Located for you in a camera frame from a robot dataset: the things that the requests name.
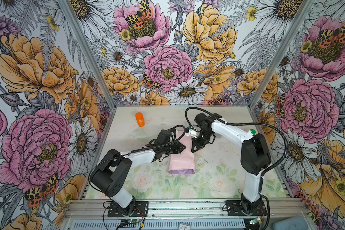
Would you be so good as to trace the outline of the purple wrapping paper sheet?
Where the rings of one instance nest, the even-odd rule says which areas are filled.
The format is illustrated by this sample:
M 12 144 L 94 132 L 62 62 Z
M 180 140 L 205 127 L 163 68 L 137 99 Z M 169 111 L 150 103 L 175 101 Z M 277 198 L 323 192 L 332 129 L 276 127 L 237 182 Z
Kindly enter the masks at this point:
M 192 137 L 185 134 L 179 143 L 185 146 L 185 149 L 179 154 L 170 155 L 170 164 L 168 173 L 173 175 L 192 175 L 196 172 L 195 157 L 191 151 Z

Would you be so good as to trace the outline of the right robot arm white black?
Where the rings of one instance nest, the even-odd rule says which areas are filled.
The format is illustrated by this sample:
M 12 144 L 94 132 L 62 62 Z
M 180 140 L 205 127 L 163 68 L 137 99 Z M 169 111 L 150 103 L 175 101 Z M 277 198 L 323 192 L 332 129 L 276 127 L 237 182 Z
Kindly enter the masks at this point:
M 271 156 L 266 139 L 262 134 L 254 134 L 239 128 L 244 124 L 230 125 L 219 121 L 214 115 L 200 113 L 195 117 L 199 128 L 197 137 L 192 138 L 192 153 L 199 151 L 208 144 L 213 144 L 219 134 L 241 148 L 240 163 L 245 170 L 245 185 L 241 193 L 241 212 L 244 215 L 254 214 L 262 206 L 262 172 L 270 165 Z

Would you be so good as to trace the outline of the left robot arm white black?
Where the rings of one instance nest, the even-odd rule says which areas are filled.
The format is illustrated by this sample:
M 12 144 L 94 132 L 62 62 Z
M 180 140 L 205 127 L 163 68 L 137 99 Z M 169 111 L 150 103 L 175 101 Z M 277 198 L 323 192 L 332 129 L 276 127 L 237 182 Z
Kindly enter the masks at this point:
M 176 140 L 151 144 L 125 153 L 111 149 L 90 171 L 89 183 L 111 199 L 112 211 L 118 215 L 131 216 L 138 208 L 134 196 L 124 188 L 129 171 L 142 164 L 153 163 L 164 154 L 180 154 L 185 149 L 185 145 Z

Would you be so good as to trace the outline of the white bottle green cap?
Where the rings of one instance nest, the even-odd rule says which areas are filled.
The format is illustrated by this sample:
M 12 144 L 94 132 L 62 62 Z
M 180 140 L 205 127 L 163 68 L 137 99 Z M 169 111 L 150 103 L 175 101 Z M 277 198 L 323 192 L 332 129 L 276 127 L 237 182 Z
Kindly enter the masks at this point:
M 252 135 L 256 135 L 256 130 L 254 130 L 254 129 L 250 129 L 249 132 L 250 132 Z

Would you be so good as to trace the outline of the orange tube bottle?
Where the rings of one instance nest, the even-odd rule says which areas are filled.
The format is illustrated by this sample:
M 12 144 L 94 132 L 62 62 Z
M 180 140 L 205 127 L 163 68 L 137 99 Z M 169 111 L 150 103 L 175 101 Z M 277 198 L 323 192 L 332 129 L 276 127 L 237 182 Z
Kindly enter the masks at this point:
M 136 113 L 135 118 L 139 127 L 145 126 L 144 116 L 141 112 Z

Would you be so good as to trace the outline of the blue-grey cloth pad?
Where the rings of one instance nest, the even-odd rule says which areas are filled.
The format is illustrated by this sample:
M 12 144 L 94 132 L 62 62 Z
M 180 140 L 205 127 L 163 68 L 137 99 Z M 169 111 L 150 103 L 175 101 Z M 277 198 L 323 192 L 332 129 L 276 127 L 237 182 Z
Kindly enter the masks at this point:
M 308 230 L 308 224 L 305 218 L 295 216 L 277 221 L 273 224 L 274 230 Z

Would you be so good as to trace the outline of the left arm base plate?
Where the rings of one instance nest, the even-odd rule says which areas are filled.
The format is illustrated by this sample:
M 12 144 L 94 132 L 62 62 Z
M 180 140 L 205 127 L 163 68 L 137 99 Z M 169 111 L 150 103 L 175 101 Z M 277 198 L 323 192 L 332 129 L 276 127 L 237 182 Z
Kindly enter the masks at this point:
M 126 208 L 122 208 L 115 201 L 112 201 L 107 216 L 109 218 L 147 217 L 148 209 L 148 201 L 132 201 Z

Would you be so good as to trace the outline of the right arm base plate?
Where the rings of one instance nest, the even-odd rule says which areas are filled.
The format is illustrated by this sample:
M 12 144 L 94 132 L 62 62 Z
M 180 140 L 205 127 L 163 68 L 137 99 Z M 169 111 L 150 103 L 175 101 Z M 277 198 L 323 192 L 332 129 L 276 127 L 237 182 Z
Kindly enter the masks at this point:
M 263 200 L 257 202 L 247 202 L 241 200 L 226 200 L 221 208 L 227 212 L 228 216 L 265 216 L 267 208 Z

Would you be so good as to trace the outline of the aluminium front rail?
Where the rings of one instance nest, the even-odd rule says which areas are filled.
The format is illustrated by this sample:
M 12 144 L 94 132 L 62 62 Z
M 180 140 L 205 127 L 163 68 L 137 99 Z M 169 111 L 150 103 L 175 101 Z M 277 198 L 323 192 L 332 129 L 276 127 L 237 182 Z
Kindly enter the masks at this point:
M 153 199 L 149 200 L 147 219 L 228 219 L 223 211 L 224 198 L 218 199 Z M 309 217 L 308 210 L 299 198 L 269 198 L 270 217 L 273 219 L 293 216 Z M 105 215 L 107 200 L 73 201 L 65 220 L 101 220 Z

